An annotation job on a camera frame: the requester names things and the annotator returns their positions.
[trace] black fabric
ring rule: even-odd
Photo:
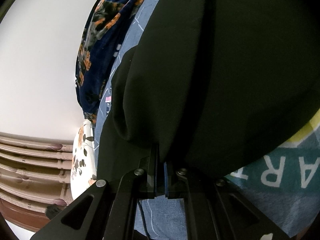
[[[310,228],[304,234],[301,240],[320,240],[319,228],[320,228],[320,213],[318,213],[315,220],[311,224]]]
[[[144,236],[143,234],[141,234],[139,231],[134,230],[133,231],[133,240],[148,240],[148,238],[146,236]]]
[[[320,108],[320,28],[304,0],[159,0],[112,79],[98,179],[152,143],[211,178],[269,153]]]
[[[2,240],[18,240],[0,212],[0,235]]]

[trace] patterned cloth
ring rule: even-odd
[[[77,100],[93,123],[113,62],[144,0],[98,1],[84,27],[76,61]]]

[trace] white wall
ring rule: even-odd
[[[35,234],[34,232],[18,227],[7,220],[6,222],[19,240],[30,240],[30,238]]]
[[[73,141],[84,120],[76,56],[95,2],[14,2],[0,24],[1,134]]]

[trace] white letter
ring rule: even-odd
[[[248,175],[242,174],[243,167],[240,168],[237,172],[230,173],[231,176],[241,178],[241,179],[248,179]]]
[[[262,175],[261,175],[261,182],[264,185],[270,186],[270,187],[280,187],[281,179],[282,179],[282,174],[283,174],[283,168],[284,168],[284,162],[285,162],[285,157],[281,156],[280,158],[280,165],[279,169],[276,170],[270,160],[270,157],[268,155],[264,155],[264,160],[266,162],[266,165],[268,166],[268,170],[265,170]],[[267,180],[267,175],[268,174],[276,174],[277,175],[277,180],[275,182],[268,181]]]
[[[272,240],[273,233],[268,234],[268,235],[263,235],[260,240]]]
[[[299,157],[300,172],[301,172],[301,188],[306,188],[308,186],[313,175],[316,173],[319,163],[320,163],[320,157],[317,158],[315,164],[304,164],[304,158]],[[311,170],[307,180],[306,180],[306,170]]]

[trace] wire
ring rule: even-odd
[[[138,206],[139,206],[141,217],[142,217],[142,223],[143,223],[144,232],[146,233],[147,239],[150,240],[150,235],[149,235],[148,230],[147,230],[146,220],[144,218],[144,213],[143,213],[143,210],[142,210],[142,206],[141,206],[140,200],[138,200],[137,202],[138,202]]]

